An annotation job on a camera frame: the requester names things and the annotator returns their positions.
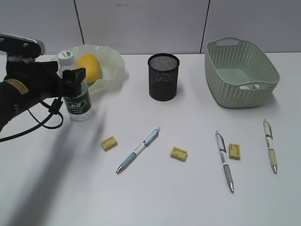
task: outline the plastic bottle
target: plastic bottle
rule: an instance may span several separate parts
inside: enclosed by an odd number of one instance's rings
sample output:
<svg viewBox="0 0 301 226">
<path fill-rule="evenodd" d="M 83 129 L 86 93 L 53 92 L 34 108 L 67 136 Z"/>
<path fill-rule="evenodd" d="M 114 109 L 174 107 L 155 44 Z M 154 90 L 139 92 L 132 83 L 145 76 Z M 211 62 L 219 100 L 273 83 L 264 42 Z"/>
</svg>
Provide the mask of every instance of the plastic bottle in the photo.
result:
<svg viewBox="0 0 301 226">
<path fill-rule="evenodd" d="M 57 55 L 60 63 L 60 77 L 63 76 L 63 71 L 77 69 L 73 53 L 63 51 Z M 81 94 L 75 98 L 64 97 L 64 101 L 70 115 L 74 121 L 86 121 L 93 115 L 92 104 L 88 91 L 86 78 L 81 83 Z"/>
</svg>

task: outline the bottle cap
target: bottle cap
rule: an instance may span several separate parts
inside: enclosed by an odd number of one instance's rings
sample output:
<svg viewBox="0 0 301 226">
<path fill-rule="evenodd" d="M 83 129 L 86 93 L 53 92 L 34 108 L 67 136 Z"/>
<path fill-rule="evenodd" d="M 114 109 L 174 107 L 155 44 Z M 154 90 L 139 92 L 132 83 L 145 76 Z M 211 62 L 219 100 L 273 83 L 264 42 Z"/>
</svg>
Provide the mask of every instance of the bottle cap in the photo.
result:
<svg viewBox="0 0 301 226">
<path fill-rule="evenodd" d="M 63 51 L 57 55 L 58 62 L 61 65 L 70 65 L 74 63 L 74 55 L 70 51 Z"/>
</svg>

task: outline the table surface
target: table surface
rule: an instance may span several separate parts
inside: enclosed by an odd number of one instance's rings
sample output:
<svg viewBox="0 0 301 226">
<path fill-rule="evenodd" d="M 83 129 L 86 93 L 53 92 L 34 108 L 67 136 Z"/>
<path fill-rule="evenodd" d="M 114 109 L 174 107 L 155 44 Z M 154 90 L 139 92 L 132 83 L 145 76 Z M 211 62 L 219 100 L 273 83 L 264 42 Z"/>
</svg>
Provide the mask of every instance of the table surface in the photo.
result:
<svg viewBox="0 0 301 226">
<path fill-rule="evenodd" d="M 92 97 L 93 118 L 72 122 L 63 105 L 61 128 L 40 128 L 1 143 L 0 225 L 298 225 L 301 53 L 268 54 L 281 79 L 266 103 L 251 109 L 218 106 L 206 83 L 205 56 L 177 56 L 178 91 L 171 101 L 150 98 L 148 55 L 122 56 L 123 84 Z M 5 61 L 1 56 L 2 77 Z M 32 112 L 39 119 L 47 115 L 39 105 Z M 277 175 L 269 164 L 263 118 L 273 131 Z M 34 124 L 23 113 L 0 136 Z M 117 167 L 158 126 L 159 137 L 117 175 Z M 226 146 L 241 145 L 241 160 L 229 160 L 234 194 L 224 178 L 216 129 Z M 110 136 L 118 146 L 105 152 L 100 141 Z M 174 146 L 188 151 L 186 162 L 170 157 Z"/>
</svg>

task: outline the yellow fruit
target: yellow fruit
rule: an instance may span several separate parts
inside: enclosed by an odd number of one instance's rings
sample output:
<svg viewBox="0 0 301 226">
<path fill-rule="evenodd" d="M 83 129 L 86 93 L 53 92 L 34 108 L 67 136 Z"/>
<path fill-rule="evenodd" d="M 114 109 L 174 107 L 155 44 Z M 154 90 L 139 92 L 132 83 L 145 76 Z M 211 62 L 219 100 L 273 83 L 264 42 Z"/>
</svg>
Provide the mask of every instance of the yellow fruit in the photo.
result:
<svg viewBox="0 0 301 226">
<path fill-rule="evenodd" d="M 97 79 L 101 78 L 102 71 L 100 70 L 99 62 L 91 53 L 83 55 L 78 60 L 77 67 L 86 69 L 87 83 L 95 82 Z"/>
</svg>

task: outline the woven basket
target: woven basket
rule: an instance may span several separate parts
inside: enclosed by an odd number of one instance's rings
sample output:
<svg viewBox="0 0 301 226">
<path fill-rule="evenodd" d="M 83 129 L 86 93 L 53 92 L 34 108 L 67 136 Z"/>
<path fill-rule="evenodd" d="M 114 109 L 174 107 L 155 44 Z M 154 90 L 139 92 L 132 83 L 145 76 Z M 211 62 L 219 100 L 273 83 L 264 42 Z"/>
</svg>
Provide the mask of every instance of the woven basket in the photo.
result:
<svg viewBox="0 0 301 226">
<path fill-rule="evenodd" d="M 235 41 L 235 45 L 222 45 Z M 260 106 L 280 76 L 259 47 L 246 40 L 222 38 L 207 44 L 206 80 L 216 102 L 227 108 Z"/>
</svg>

